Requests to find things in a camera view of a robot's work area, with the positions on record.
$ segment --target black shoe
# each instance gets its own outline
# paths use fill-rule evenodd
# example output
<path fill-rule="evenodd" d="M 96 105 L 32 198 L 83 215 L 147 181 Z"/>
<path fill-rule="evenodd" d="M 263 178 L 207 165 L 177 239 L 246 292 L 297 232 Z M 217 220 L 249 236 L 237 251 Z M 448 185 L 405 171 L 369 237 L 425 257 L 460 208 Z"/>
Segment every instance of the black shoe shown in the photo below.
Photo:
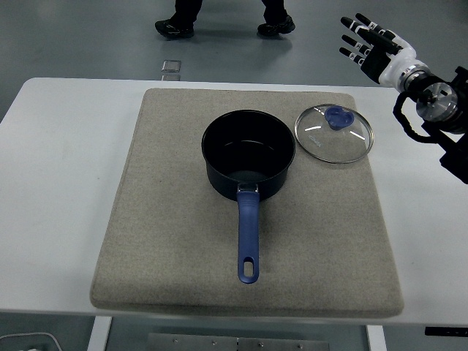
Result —
<path fill-rule="evenodd" d="M 260 24 L 258 26 L 258 32 L 261 35 L 265 35 L 266 37 L 272 37 L 273 35 L 281 34 L 288 34 L 295 29 L 295 24 L 291 16 L 287 16 L 284 22 L 278 24 Z"/>
<path fill-rule="evenodd" d="M 170 20 L 159 20 L 154 26 L 156 30 L 163 36 L 169 39 L 191 38 L 193 37 L 193 28 L 180 29 L 170 24 Z"/>

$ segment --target glass lid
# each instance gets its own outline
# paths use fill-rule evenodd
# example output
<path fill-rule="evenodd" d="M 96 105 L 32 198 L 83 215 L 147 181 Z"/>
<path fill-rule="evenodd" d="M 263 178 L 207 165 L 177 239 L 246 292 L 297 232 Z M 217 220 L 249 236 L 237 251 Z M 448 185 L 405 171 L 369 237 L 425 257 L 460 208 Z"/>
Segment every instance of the glass lid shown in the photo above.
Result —
<path fill-rule="evenodd" d="M 351 163 L 367 155 L 374 143 L 368 121 L 338 105 L 308 108 L 294 127 L 299 145 L 313 157 L 330 163 Z"/>

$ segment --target white table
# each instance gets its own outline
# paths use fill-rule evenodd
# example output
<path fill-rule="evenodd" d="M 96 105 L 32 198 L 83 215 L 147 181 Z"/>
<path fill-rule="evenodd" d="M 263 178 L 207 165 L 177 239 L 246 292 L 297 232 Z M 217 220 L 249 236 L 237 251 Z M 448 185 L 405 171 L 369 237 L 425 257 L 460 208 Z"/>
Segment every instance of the white table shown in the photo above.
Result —
<path fill-rule="evenodd" d="M 123 313 L 94 308 L 88 294 L 143 94 L 154 87 L 353 95 L 375 133 L 369 159 L 405 307 L 386 320 L 303 321 L 468 326 L 468 186 L 439 165 L 439 146 L 404 134 L 396 91 L 133 80 L 35 78 L 0 124 L 1 312 Z M 404 112 L 421 131 L 414 104 Z"/>

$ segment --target felt pad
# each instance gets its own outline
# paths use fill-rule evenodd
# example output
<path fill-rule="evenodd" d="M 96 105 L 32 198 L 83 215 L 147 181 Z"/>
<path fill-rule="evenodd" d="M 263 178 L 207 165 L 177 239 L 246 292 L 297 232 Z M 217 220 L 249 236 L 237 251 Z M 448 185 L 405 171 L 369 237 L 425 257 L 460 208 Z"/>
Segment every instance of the felt pad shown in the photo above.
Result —
<path fill-rule="evenodd" d="M 305 109 L 327 103 L 355 109 L 346 94 L 148 90 L 92 304 L 213 316 L 399 314 L 401 290 L 367 157 L 332 165 L 296 144 L 284 186 L 260 203 L 260 277 L 254 284 L 237 277 L 237 203 L 208 181 L 205 128 L 227 112 L 253 109 L 293 130 Z"/>

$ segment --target blue lid knob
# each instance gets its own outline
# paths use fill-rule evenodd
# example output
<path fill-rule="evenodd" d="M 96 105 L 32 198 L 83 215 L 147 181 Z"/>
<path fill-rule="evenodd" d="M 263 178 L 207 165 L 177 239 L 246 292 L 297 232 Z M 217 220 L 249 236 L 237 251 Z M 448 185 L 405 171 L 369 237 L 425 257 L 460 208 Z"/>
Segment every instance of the blue lid knob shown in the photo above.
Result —
<path fill-rule="evenodd" d="M 325 119 L 333 130 L 340 130 L 349 127 L 354 122 L 354 114 L 345 111 L 341 106 L 330 106 L 325 111 Z"/>

